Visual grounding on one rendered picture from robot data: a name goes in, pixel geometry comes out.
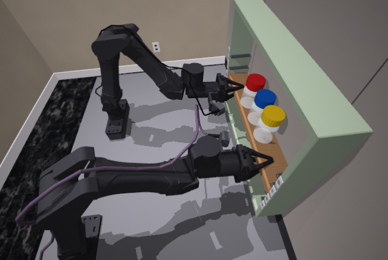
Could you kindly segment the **wooden shelf board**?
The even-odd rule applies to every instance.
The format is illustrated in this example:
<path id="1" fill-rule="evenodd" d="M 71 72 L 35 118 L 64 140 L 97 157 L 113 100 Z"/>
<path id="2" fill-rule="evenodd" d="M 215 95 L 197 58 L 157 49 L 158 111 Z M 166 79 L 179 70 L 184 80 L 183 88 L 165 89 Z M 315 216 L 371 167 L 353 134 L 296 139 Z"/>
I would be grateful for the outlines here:
<path id="1" fill-rule="evenodd" d="M 246 86 L 247 77 L 248 77 L 247 72 L 228 73 L 229 79 L 237 83 L 243 84 L 244 86 Z M 271 189 L 270 183 L 276 182 L 277 180 L 276 173 L 283 173 L 284 170 L 287 168 L 288 164 L 275 136 L 273 137 L 272 141 L 268 144 L 262 144 L 256 141 L 256 139 L 253 137 L 253 131 L 256 126 L 252 125 L 247 119 L 250 109 L 244 108 L 240 103 L 243 90 L 244 88 L 233 91 L 233 94 L 245 127 L 251 148 L 259 153 L 262 153 L 267 156 L 271 156 L 274 160 L 273 163 L 259 170 L 266 193 L 268 194 Z"/>

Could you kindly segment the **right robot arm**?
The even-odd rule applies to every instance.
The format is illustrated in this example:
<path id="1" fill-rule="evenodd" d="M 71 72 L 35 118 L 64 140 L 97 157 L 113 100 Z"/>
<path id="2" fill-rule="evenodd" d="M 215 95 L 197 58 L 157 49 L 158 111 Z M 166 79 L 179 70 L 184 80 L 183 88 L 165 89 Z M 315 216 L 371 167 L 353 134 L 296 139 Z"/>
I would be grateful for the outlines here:
<path id="1" fill-rule="evenodd" d="M 89 161 L 86 168 L 95 167 L 95 171 L 85 173 L 80 180 L 80 175 L 76 176 L 42 198 L 38 202 L 36 228 L 52 231 L 59 260 L 96 260 L 102 216 L 81 217 L 93 200 L 122 193 L 185 194 L 199 188 L 198 179 L 218 176 L 220 150 L 215 137 L 203 136 L 189 146 L 188 155 L 172 165 L 148 170 L 142 167 L 164 165 L 174 158 L 152 164 L 118 162 L 95 157 L 94 147 L 77 148 L 40 174 L 39 195 L 84 169 Z"/>

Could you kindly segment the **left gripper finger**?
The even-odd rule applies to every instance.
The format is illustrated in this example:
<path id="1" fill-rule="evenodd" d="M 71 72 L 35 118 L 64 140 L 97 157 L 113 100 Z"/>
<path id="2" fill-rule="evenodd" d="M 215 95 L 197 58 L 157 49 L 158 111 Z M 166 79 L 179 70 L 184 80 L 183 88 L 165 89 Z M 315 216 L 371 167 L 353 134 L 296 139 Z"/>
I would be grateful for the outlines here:
<path id="1" fill-rule="evenodd" d="M 236 90 L 244 88 L 243 84 L 234 82 L 233 80 L 231 80 L 229 78 L 224 77 L 224 80 L 225 80 L 226 87 L 227 87 L 227 92 L 226 93 L 230 93 L 230 92 L 233 92 L 233 91 L 236 91 Z M 231 87 L 231 86 L 229 86 L 229 84 L 237 85 L 237 87 Z"/>
<path id="2" fill-rule="evenodd" d="M 232 97 L 234 97 L 234 94 L 232 93 L 232 94 L 229 94 L 228 95 L 228 93 L 226 93 L 226 96 L 225 96 L 225 100 L 224 101 L 228 101 L 230 98 L 232 98 Z"/>

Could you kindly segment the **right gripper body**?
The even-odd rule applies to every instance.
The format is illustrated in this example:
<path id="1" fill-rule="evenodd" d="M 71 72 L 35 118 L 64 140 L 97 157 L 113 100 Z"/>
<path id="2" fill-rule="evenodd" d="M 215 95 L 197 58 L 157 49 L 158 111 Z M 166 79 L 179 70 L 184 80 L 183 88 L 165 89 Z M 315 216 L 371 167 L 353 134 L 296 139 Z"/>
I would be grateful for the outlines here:
<path id="1" fill-rule="evenodd" d="M 222 132 L 220 132 L 218 139 L 221 144 L 221 150 L 217 163 L 218 177 L 234 176 L 235 183 L 246 181 L 252 171 L 246 146 L 237 144 L 236 148 L 232 147 L 232 149 L 223 150 L 221 139 Z"/>

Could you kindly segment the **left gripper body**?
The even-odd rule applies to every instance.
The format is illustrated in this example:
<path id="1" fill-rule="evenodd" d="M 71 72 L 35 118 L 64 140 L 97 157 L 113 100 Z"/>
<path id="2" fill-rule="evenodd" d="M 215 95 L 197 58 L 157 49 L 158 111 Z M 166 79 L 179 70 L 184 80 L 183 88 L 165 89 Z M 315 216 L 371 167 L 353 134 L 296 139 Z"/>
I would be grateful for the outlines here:
<path id="1" fill-rule="evenodd" d="M 203 88 L 205 94 L 202 95 L 202 98 L 208 98 L 209 111 L 218 110 L 218 107 L 212 101 L 223 103 L 225 100 L 227 87 L 224 75 L 217 73 L 215 82 L 202 82 L 202 86 L 205 87 Z"/>

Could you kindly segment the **white bottle with blue cap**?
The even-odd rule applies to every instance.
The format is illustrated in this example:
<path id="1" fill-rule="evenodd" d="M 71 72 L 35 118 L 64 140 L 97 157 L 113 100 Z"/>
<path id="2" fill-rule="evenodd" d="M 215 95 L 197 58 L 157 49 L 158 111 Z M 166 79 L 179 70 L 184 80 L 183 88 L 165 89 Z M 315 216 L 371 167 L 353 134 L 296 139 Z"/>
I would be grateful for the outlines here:
<path id="1" fill-rule="evenodd" d="M 268 105 L 274 105 L 275 101 L 276 94 L 274 92 L 268 89 L 258 90 L 247 116 L 248 121 L 256 126 L 264 108 Z"/>

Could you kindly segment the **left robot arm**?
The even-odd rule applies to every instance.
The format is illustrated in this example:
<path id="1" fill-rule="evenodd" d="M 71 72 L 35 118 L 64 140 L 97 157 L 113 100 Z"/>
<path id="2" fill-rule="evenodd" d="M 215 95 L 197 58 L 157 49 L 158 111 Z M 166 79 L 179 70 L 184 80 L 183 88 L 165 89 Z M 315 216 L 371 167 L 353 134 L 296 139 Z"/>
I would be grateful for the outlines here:
<path id="1" fill-rule="evenodd" d="M 121 99 L 122 89 L 119 86 L 120 52 L 144 70 L 155 82 L 159 91 L 168 99 L 182 100 L 185 89 L 188 98 L 195 98 L 189 84 L 190 75 L 185 70 L 191 74 L 190 83 L 197 98 L 202 98 L 202 95 L 205 94 L 203 93 L 205 87 L 202 86 L 203 65 L 199 63 L 183 64 L 180 77 L 176 72 L 172 72 L 159 62 L 159 59 L 137 34 L 139 28 L 135 24 L 123 24 L 123 26 L 128 28 L 135 36 L 124 27 L 111 26 L 105 29 L 92 43 L 92 51 L 97 56 L 101 69 L 102 94 L 100 97 L 103 105 L 102 111 L 107 112 L 109 117 L 105 129 L 107 135 L 122 133 L 127 107 L 127 100 Z"/>

